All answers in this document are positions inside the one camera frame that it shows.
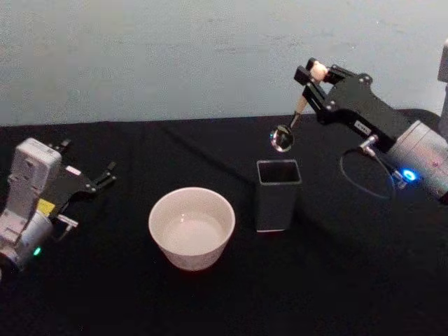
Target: black cable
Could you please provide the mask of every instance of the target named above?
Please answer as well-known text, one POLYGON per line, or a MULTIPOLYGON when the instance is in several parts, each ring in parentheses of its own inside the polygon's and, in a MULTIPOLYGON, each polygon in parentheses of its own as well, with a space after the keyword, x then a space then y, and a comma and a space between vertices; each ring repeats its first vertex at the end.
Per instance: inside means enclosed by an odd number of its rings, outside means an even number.
POLYGON ((342 175, 344 176, 344 178, 345 178, 348 182, 350 182, 350 183, 353 184, 355 187, 357 187, 358 189, 362 190, 363 192, 365 192, 365 193, 367 193, 367 194, 369 194, 369 195, 371 195, 371 196, 377 197, 377 198, 382 199, 382 200, 393 200, 393 199, 395 198, 395 196, 396 196, 397 190, 396 190, 396 186, 395 186, 395 182, 394 182, 394 180, 393 180, 393 177, 392 177, 392 175, 389 173, 389 170, 387 169, 386 165, 385 165, 385 164, 384 164, 384 163, 383 163, 383 162, 382 162, 376 155, 375 155, 374 157, 367 156, 366 154, 364 154, 364 153, 362 152, 362 150, 361 150, 360 148, 352 148, 352 149, 346 150, 346 151, 341 155, 341 157, 339 158, 339 169, 340 169, 342 175), (358 184, 357 182, 353 181, 353 180, 350 178, 350 176, 347 175, 347 173, 345 172, 345 169, 344 169, 344 158, 345 158, 348 154, 350 154, 350 153, 362 154, 362 155, 364 155, 365 157, 367 157, 367 158, 373 158, 376 162, 378 162, 378 164, 384 169, 384 171, 387 173, 387 176, 388 176, 389 179, 390 179, 391 187, 392 187, 392 193, 391 193, 391 195, 381 195, 381 194, 377 194, 376 192, 373 192, 373 191, 371 191, 370 189, 367 189, 366 187, 362 186, 361 184, 358 184))

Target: bowl rim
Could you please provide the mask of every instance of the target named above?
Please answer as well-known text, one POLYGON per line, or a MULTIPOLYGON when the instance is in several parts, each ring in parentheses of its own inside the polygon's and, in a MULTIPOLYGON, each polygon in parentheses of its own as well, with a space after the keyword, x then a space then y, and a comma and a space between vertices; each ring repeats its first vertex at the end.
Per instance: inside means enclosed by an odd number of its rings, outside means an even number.
POLYGON ((151 237, 154 239, 154 242, 155 242, 160 248, 162 248, 162 249, 164 249, 164 250, 166 250, 166 251, 168 251, 168 252, 170 252, 170 253, 173 253, 173 254, 175 254, 175 255, 177 255, 177 256, 192 256, 192 257, 193 257, 193 256, 204 256, 204 255, 206 255, 206 254, 208 254, 208 253, 210 253, 210 252, 213 252, 213 251, 219 249, 219 248, 220 248, 222 245, 224 245, 224 244, 229 240, 229 238, 232 236, 232 233, 233 233, 233 231, 234 231, 234 229, 235 229, 235 212, 234 212, 234 210, 233 210, 232 205, 229 203, 229 201, 227 201, 227 199, 226 199, 224 196, 222 196, 221 194, 217 193, 216 191, 213 191, 213 190, 210 190, 210 189, 206 189, 206 188, 201 188, 201 187, 186 187, 186 188, 180 188, 180 189, 176 189, 176 190, 173 190, 173 191, 171 191, 171 192, 168 192, 166 195, 162 196, 162 198, 160 198, 160 199, 154 204, 153 208, 151 209, 151 211, 150 211, 150 213, 149 213, 149 217, 148 217, 148 228, 149 228, 149 232, 150 232, 151 237), (222 239, 222 241, 220 242, 220 244, 217 245, 217 247, 215 247, 215 248, 213 248, 213 249, 211 249, 211 250, 209 250, 209 251, 202 252, 202 253, 195 253, 195 254, 179 254, 179 253, 177 253, 177 252, 171 251, 169 248, 166 248, 166 247, 164 246, 164 244, 162 244, 162 243, 160 242, 159 239, 156 239, 156 238, 155 238, 154 231, 153 231, 153 228, 152 228, 152 225, 151 225, 151 223, 152 223, 152 219, 153 219, 153 216, 154 216, 155 209, 156 209, 157 207, 159 207, 160 204, 161 204, 163 201, 165 201, 168 197, 171 197, 172 195, 174 195, 174 194, 176 194, 176 193, 184 193, 185 191, 201 191, 201 192, 206 192, 206 193, 213 194, 213 195, 217 196, 218 199, 220 199, 220 200, 226 205, 226 207, 230 210, 230 215, 231 215, 231 219, 232 219, 232 222, 231 222, 231 224, 230 224, 230 230, 229 230, 228 233, 225 235, 225 237, 222 239))

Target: black tablecloth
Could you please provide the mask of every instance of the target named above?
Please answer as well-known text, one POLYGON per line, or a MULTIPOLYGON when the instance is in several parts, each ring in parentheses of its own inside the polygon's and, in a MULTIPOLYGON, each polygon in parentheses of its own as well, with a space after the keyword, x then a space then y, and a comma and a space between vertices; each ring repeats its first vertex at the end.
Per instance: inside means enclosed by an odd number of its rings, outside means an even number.
MULTIPOLYGON (((352 187, 337 159, 360 138, 314 115, 302 118, 293 150, 276 153, 269 131, 288 120, 1 128, 1 206, 14 147, 27 137, 68 137, 65 163, 94 177, 115 160, 119 179, 72 204, 78 229, 0 286, 0 335, 446 335, 448 209, 416 185, 394 202, 352 187), (299 164, 295 220, 287 232, 257 234, 256 161, 274 158, 299 164), (237 217, 221 259, 197 274, 173 267, 148 233, 154 203, 186 186, 222 194, 237 217)), ((369 160, 347 164, 386 190, 369 160)))

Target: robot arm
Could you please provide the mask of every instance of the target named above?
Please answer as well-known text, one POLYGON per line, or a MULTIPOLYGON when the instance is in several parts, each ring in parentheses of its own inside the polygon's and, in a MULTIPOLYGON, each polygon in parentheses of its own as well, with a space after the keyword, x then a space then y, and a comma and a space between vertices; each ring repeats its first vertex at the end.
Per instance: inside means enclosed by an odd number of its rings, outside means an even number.
MULTIPOLYGON (((333 84, 325 93, 313 76, 315 59, 299 66, 294 79, 305 86, 303 97, 315 110, 317 120, 327 125, 343 123, 366 142, 360 147, 375 156, 371 146, 384 153, 392 171, 412 172, 412 178, 441 203, 448 204, 448 144, 443 137, 419 120, 410 120, 376 97, 370 86, 372 77, 333 65, 326 70, 323 82, 333 84)), ((279 126, 271 133, 272 145, 287 151, 293 143, 291 127, 279 126)))
POLYGON ((78 225, 62 215, 74 195, 89 197, 116 180, 111 173, 114 162, 93 181, 62 165, 61 154, 69 142, 52 147, 28 139, 15 149, 8 201, 0 215, 0 280, 2 273, 23 270, 39 246, 54 238, 56 219, 66 225, 57 241, 78 225))

